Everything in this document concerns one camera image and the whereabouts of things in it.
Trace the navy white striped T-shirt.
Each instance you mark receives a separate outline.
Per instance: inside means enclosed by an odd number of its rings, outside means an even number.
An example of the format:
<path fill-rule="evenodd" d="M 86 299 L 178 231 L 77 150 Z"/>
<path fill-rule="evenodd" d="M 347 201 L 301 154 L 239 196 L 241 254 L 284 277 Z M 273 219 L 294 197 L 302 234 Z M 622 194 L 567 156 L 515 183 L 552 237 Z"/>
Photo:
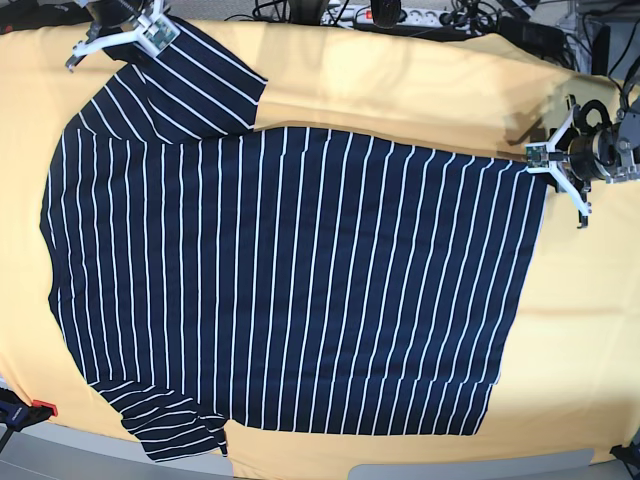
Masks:
<path fill-rule="evenodd" d="M 264 77 L 195 26 L 137 46 L 64 128 L 42 201 L 50 309 L 154 461 L 228 421 L 479 430 L 545 207 L 522 164 L 254 128 Z"/>

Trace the black power adapter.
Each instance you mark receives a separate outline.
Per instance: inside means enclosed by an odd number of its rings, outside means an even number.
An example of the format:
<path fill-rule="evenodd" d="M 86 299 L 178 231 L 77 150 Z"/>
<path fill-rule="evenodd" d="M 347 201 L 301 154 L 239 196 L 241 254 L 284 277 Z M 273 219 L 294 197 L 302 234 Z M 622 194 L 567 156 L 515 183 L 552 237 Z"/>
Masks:
<path fill-rule="evenodd" d="M 560 56 L 564 52 L 565 34 L 556 27 L 503 17 L 498 21 L 497 33 L 531 54 Z"/>

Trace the yellow table cloth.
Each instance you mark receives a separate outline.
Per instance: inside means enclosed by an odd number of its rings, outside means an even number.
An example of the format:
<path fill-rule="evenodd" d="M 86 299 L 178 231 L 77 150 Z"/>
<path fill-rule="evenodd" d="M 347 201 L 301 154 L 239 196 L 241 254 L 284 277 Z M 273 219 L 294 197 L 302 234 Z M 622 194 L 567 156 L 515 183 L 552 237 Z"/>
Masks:
<path fill-rule="evenodd" d="M 268 85 L 261 128 L 349 127 L 393 140 L 513 156 L 559 123 L 565 98 L 615 106 L 613 86 L 552 66 L 496 35 L 463 42 L 253 22 L 201 22 Z M 78 372 L 47 297 L 39 230 L 48 165 L 62 128 L 115 73 L 94 54 L 65 67 L 83 27 L 1 39 L 1 374 L 27 401 L 56 405 L 67 429 L 134 439 Z M 241 477 L 344 479 L 360 465 L 458 463 L 581 449 L 605 461 L 639 426 L 639 186 L 597 185 L 577 228 L 551 195 L 501 378 L 471 437 L 348 437 L 231 424 Z"/>

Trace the white power strip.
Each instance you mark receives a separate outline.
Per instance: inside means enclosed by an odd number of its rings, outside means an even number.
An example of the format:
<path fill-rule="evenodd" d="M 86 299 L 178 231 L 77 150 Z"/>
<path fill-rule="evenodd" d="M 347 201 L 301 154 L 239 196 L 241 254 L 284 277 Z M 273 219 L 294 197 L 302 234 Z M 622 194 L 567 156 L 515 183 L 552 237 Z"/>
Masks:
<path fill-rule="evenodd" d="M 370 6 L 349 4 L 342 11 L 342 4 L 330 3 L 323 13 L 320 24 L 331 26 L 337 21 L 342 28 L 355 28 L 356 26 L 374 26 L 373 12 Z M 401 8 L 397 27 L 442 27 L 441 22 L 449 14 L 446 10 L 433 10 L 426 8 L 405 7 Z"/>

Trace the black clamp right corner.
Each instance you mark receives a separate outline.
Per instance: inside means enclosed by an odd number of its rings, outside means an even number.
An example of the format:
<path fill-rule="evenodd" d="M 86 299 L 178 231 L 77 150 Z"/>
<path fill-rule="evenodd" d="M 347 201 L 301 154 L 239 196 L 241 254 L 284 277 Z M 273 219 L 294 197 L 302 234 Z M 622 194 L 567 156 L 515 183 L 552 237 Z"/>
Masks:
<path fill-rule="evenodd" d="M 617 445 L 611 448 L 610 454 L 620 461 L 632 479 L 640 476 L 640 448 L 631 442 L 628 446 Z"/>

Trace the red black clamp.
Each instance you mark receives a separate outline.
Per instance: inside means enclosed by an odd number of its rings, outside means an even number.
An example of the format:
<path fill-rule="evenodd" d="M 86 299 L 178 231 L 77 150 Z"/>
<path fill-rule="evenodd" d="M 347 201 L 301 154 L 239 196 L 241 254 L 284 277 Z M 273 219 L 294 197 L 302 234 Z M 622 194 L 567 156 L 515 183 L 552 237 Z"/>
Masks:
<path fill-rule="evenodd" d="M 9 389 L 1 389 L 1 422 L 16 432 L 49 420 L 58 414 L 57 407 L 48 403 L 28 405 Z"/>

